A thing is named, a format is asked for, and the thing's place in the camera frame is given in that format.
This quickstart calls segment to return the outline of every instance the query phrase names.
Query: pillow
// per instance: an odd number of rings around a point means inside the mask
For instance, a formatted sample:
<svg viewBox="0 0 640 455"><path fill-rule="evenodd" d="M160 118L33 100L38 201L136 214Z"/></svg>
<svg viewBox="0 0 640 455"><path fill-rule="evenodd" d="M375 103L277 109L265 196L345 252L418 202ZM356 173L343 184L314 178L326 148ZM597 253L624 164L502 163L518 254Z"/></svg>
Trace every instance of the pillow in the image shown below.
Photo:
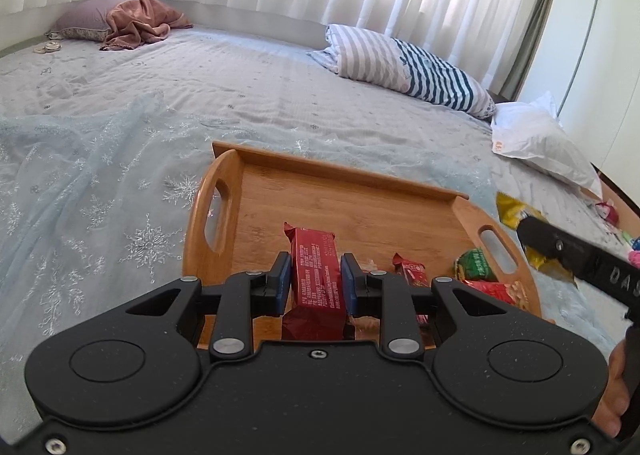
<svg viewBox="0 0 640 455"><path fill-rule="evenodd" d="M111 31L106 17L125 0L86 0L71 7L45 34L52 39L75 38L103 42Z"/></svg>
<svg viewBox="0 0 640 455"><path fill-rule="evenodd" d="M327 26L326 40L329 47L308 54L338 76L374 83L481 120L495 112L494 101L480 83L420 47L339 24Z"/></svg>
<svg viewBox="0 0 640 455"><path fill-rule="evenodd" d="M556 121L556 104L549 92L531 103L498 103L491 127L496 154L522 159L602 199L600 179Z"/></svg>

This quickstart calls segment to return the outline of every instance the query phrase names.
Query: bed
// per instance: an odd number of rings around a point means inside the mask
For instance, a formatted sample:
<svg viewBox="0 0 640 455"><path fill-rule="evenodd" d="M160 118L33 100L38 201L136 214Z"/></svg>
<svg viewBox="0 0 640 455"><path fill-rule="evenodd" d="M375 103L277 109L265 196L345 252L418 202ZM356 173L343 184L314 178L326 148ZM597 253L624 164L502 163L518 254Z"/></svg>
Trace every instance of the bed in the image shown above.
<svg viewBox="0 0 640 455"><path fill-rule="evenodd" d="M194 28L132 51L65 40L0 59L0 436L38 422L21 376L38 342L179 275L213 140L438 184L493 216L504 191L624 254L583 198L492 154L488 124L341 79L306 51ZM622 338L622 307L535 277L546 318L605 355Z"/></svg>

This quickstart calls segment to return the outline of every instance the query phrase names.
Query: hand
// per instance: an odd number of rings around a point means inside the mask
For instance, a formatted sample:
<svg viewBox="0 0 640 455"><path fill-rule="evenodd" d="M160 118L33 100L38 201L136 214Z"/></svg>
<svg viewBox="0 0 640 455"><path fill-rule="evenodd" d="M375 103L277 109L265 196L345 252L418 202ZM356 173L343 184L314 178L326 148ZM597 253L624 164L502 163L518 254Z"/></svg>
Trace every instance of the hand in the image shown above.
<svg viewBox="0 0 640 455"><path fill-rule="evenodd" d="M611 437L620 432L620 417L629 407L629 392L622 380L625 370L625 340L622 340L609 356L609 381L591 419L602 431Z"/></svg>

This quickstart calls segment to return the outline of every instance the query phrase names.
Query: bolt head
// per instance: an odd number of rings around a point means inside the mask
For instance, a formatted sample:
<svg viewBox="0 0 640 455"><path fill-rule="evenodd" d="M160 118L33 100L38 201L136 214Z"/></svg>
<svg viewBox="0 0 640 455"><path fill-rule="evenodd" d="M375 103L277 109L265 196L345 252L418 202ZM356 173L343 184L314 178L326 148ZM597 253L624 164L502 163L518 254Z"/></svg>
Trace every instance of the bolt head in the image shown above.
<svg viewBox="0 0 640 455"><path fill-rule="evenodd" d="M213 350L220 354L238 354L244 350L244 342L238 338L221 338L213 343Z"/></svg>
<svg viewBox="0 0 640 455"><path fill-rule="evenodd" d="M44 443L44 448L51 455L63 455L66 453L66 445L60 439L51 438Z"/></svg>
<svg viewBox="0 0 640 455"><path fill-rule="evenodd" d="M571 455L587 455L591 450L591 442L588 439L578 439L571 444L569 453Z"/></svg>
<svg viewBox="0 0 640 455"><path fill-rule="evenodd" d="M389 342L389 350L396 354L413 354L420 348L420 343L409 338L397 338Z"/></svg>
<svg viewBox="0 0 640 455"><path fill-rule="evenodd" d="M312 350L309 352L309 357L313 359L325 359L328 355L324 350Z"/></svg>

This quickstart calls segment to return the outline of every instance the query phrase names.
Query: snack wrapper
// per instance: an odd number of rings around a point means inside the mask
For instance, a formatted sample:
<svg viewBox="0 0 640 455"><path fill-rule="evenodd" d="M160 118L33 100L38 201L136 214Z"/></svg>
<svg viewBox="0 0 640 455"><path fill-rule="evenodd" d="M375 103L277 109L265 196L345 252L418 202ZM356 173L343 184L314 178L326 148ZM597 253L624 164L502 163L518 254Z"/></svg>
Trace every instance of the snack wrapper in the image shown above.
<svg viewBox="0 0 640 455"><path fill-rule="evenodd" d="M414 287L431 287L431 280L427 278L424 266L420 262L406 260L397 253L394 255L392 262L396 268L396 273L404 276L404 279L409 285ZM428 326L429 320L427 316L418 314L416 318L420 327Z"/></svg>
<svg viewBox="0 0 640 455"><path fill-rule="evenodd" d="M291 242L294 304L282 318L282 339L343 339L347 312L334 234L287 223L284 232Z"/></svg>
<svg viewBox="0 0 640 455"><path fill-rule="evenodd" d="M548 222L544 215L535 208L499 191L495 196L495 205L498 209L500 222L514 231L518 228L520 221L526 217L535 217L543 222ZM535 270L552 278L568 281L575 285L574 275L564 269L559 261L546 258L535 249L531 249L528 245L524 247L524 254L525 257L527 257L529 265Z"/></svg>
<svg viewBox="0 0 640 455"><path fill-rule="evenodd" d="M460 280L462 283L478 289L478 291L484 292L489 296L507 302L510 305L515 305L519 309L529 311L529 300L527 294L524 291L524 287L519 281L514 283L496 283L494 281L478 281L478 280Z"/></svg>
<svg viewBox="0 0 640 455"><path fill-rule="evenodd" d="M460 255L453 266L457 279L498 281L480 247Z"/></svg>

